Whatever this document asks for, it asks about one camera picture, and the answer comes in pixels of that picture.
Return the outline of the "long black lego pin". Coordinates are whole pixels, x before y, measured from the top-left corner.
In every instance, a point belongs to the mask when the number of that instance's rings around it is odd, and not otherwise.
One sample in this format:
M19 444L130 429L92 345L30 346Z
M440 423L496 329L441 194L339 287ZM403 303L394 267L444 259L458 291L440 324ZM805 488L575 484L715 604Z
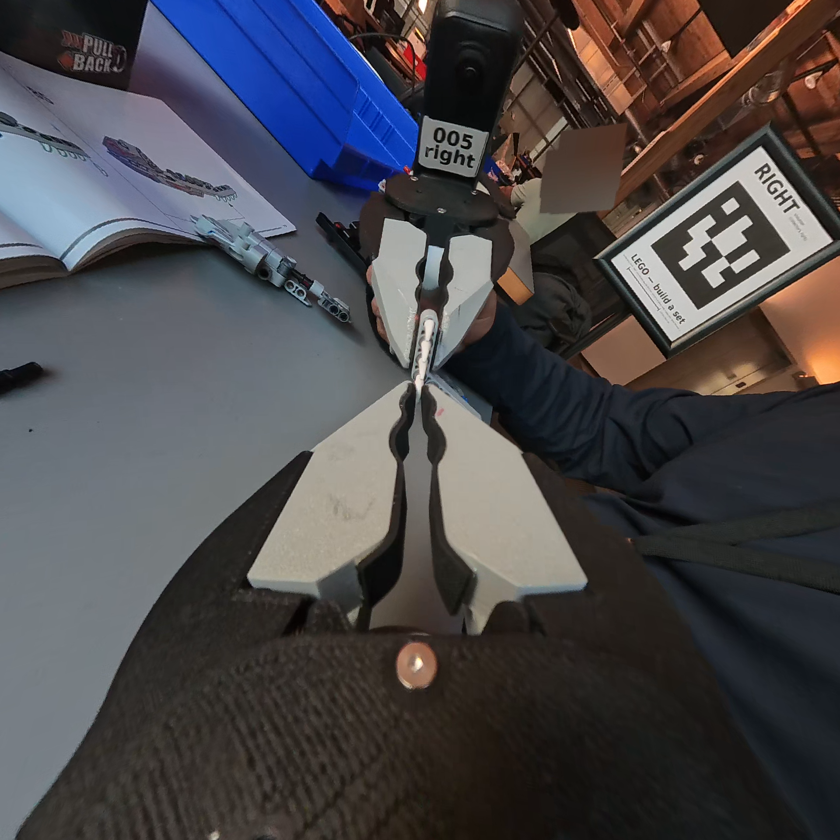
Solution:
M45 373L45 369L36 362L28 362L14 368L1 370L0 394L4 396L31 385L42 378Z

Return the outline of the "black lego chassis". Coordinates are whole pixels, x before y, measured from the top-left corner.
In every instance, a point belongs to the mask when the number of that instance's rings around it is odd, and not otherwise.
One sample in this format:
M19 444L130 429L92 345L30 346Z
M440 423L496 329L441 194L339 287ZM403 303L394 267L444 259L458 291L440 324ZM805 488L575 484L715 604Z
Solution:
M347 226L339 221L333 221L327 214L320 212L316 216L316 224L321 228L333 249L346 261L355 266L361 266L363 269L367 268L369 261L362 253L357 222L352 222Z

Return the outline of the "blue plastic bin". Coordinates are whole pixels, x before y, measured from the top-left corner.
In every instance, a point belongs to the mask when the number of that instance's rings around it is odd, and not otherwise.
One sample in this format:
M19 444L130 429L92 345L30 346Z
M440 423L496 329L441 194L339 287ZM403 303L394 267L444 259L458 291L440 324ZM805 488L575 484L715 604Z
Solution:
M416 122L315 2L152 4L312 179L373 191L414 162Z

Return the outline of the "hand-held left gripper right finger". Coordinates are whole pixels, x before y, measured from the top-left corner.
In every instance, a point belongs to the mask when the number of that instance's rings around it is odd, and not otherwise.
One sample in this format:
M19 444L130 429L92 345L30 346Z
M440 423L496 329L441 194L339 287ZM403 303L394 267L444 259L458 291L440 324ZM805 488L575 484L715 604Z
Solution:
M447 612L479 635L501 603L581 592L587 576L517 446L436 385L423 388L421 407L434 579Z

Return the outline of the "open lego instruction booklet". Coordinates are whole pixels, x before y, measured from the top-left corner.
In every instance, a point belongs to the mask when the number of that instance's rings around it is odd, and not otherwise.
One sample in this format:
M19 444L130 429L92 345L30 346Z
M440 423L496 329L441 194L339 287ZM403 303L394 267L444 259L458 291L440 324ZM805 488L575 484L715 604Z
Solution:
M296 230L166 104L2 55L1 288L146 243L199 243L195 218Z

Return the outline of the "dark chair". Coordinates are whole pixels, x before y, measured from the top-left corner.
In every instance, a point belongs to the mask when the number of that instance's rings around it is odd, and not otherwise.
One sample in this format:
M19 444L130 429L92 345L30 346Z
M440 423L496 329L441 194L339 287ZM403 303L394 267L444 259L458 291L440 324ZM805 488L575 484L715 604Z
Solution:
M626 315L595 261L614 241L595 213L578 213L531 245L534 292L515 313L521 329L568 355L603 321Z

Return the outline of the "person's right hand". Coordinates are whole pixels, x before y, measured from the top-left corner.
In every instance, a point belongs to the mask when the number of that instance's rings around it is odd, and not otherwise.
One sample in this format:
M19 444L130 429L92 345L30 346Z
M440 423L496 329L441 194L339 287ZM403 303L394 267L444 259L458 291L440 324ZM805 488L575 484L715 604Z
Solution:
M488 332L494 326L498 305L498 295L494 289L491 289L482 309L478 312L469 329L465 332L463 339L460 341L457 348L458 352L466 350L487 336Z

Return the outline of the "large grey lego assembly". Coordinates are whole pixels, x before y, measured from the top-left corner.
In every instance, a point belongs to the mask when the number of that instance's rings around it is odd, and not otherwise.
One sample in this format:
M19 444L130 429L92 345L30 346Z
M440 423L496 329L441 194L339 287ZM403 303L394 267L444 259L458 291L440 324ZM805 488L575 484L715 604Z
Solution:
M217 220L206 215L192 216L195 232L244 267L257 279L284 290L304 306L316 302L331 317L350 323L350 309L342 300L330 295L324 286L309 278L298 263L247 223Z

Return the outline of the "person's navy clothed torso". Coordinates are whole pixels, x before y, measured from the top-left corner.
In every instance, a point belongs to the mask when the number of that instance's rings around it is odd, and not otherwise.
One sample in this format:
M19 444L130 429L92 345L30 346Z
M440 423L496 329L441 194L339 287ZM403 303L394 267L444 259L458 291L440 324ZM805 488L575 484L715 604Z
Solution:
M581 475L641 536L838 501L838 386L700 396L593 384ZM813 838L838 838L838 596L652 560L753 750Z

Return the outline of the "framed marker sign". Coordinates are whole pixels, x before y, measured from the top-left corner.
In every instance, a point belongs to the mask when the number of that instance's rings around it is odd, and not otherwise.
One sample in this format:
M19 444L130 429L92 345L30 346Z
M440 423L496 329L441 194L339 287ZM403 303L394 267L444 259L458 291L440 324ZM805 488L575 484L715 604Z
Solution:
M594 261L668 360L838 251L836 206L768 123Z

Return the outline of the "small grey lego claw assembly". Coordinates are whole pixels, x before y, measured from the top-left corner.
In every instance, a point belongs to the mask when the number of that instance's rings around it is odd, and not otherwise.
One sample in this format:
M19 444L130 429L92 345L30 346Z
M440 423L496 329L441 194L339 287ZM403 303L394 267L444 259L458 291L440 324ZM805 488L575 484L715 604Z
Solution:
M419 315L414 342L411 378L417 374L426 380L433 368L434 352L438 340L438 315L433 309L425 309Z

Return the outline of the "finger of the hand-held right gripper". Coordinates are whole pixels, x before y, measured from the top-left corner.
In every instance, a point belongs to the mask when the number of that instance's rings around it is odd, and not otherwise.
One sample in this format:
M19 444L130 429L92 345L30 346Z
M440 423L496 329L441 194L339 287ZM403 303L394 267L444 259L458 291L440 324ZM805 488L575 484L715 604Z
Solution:
M492 243L473 234L452 237L448 264L453 276L445 286L446 300L437 316L432 368L441 369L457 351L492 290Z
M406 370L411 370L419 315L420 287L427 256L425 232L411 223L387 218L369 269L371 310L379 338Z

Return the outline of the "person's right forearm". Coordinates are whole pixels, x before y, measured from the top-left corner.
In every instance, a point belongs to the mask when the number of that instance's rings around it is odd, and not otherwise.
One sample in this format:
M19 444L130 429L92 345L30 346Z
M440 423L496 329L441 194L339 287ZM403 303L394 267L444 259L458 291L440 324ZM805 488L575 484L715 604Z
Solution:
M447 369L497 410L525 449L608 490L635 490L702 428L698 396L631 392L577 371L521 331L506 308Z

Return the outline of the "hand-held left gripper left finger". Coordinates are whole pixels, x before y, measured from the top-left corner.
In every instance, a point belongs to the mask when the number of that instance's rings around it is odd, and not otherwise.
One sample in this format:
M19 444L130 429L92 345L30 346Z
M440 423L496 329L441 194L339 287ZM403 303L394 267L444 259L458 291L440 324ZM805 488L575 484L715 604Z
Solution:
M417 389L383 395L311 451L247 575L256 589L335 602L354 627L403 571L404 461Z

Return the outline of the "black lego set box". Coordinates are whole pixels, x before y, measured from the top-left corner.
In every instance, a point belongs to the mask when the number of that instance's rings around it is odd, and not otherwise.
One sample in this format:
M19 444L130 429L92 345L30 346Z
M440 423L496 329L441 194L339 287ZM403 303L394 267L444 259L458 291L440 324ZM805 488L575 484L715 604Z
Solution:
M146 1L2 1L1 51L30 65L128 90Z

